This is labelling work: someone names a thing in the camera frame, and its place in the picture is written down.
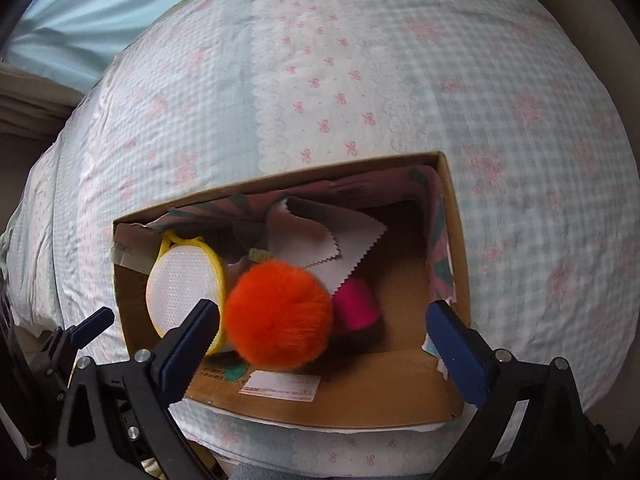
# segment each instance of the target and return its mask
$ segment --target pink cylinder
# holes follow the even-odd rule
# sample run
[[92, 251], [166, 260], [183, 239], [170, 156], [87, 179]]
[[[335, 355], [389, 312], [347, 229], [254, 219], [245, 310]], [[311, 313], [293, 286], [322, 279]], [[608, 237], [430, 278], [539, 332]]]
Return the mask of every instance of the pink cylinder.
[[350, 276], [332, 297], [334, 302], [334, 332], [337, 334], [362, 330], [373, 325], [382, 315], [373, 291], [367, 282]]

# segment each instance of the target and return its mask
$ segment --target bedspread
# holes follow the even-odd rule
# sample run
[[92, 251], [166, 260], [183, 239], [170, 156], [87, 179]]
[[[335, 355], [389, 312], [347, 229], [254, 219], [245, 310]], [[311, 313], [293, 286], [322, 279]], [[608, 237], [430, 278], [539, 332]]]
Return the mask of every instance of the bedspread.
[[[265, 174], [442, 150], [489, 345], [532, 362], [565, 356], [586, 408], [634, 337], [636, 164], [604, 86], [536, 0], [195, 0], [116, 58], [58, 143], [66, 324], [116, 310], [120, 216]], [[88, 353], [127, 358], [117, 317]], [[469, 417], [352, 436], [187, 401], [173, 411], [222, 454], [312, 476], [433, 470]]]

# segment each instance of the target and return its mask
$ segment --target paper sticker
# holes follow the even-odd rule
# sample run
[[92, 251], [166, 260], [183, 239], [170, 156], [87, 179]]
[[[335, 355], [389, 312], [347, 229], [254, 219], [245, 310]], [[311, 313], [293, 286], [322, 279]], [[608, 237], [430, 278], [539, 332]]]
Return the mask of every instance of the paper sticker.
[[311, 402], [316, 396], [320, 376], [257, 370], [240, 390], [241, 394], [273, 399]]

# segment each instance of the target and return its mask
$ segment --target cardboard box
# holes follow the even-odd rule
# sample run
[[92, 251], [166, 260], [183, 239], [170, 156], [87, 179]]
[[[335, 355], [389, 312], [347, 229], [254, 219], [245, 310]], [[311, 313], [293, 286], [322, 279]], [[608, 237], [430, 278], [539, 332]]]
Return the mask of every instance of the cardboard box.
[[[456, 287], [457, 301], [452, 307], [469, 325], [462, 225], [443, 153], [386, 156], [240, 182], [128, 215], [116, 220], [114, 227], [144, 224], [172, 208], [233, 194], [286, 189], [416, 164], [435, 168], [440, 177]], [[187, 397], [241, 416], [314, 428], [397, 428], [446, 422], [461, 415], [463, 401], [453, 382], [444, 380], [436, 370], [437, 359], [421, 349], [429, 283], [420, 211], [415, 203], [399, 202], [365, 212], [388, 227], [358, 266], [382, 308], [383, 324], [372, 329], [376, 333], [358, 335], [359, 340], [333, 342], [321, 358], [300, 370], [322, 377], [316, 398], [312, 402], [294, 402], [240, 394], [239, 389], [254, 368], [249, 367], [239, 381], [225, 380], [225, 360], [233, 360], [228, 355], [204, 359]], [[140, 348], [153, 348], [159, 339], [146, 310], [146, 279], [143, 273], [114, 266], [116, 300], [131, 355]]]

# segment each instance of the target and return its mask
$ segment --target metal screw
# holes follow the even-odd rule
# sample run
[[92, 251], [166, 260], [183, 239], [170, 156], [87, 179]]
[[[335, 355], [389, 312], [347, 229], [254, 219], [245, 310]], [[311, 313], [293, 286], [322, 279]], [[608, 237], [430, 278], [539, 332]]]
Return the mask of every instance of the metal screw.
[[91, 364], [91, 358], [88, 355], [85, 355], [81, 358], [78, 359], [78, 368], [80, 368], [81, 370], [84, 370], [85, 368], [88, 367], [88, 365]]
[[144, 363], [146, 361], [149, 361], [150, 357], [151, 357], [151, 352], [146, 348], [141, 348], [133, 355], [133, 358], [139, 363]]
[[508, 363], [509, 361], [511, 361], [512, 357], [513, 356], [511, 355], [511, 352], [505, 350], [504, 348], [500, 348], [495, 351], [495, 358], [498, 359], [498, 361], [500, 361], [501, 363]]
[[137, 440], [138, 437], [140, 436], [140, 430], [135, 426], [129, 426], [129, 429], [127, 430], [127, 434], [129, 435], [129, 438], [131, 440]]
[[558, 370], [567, 370], [569, 368], [569, 363], [563, 357], [556, 357], [554, 359], [554, 364]]

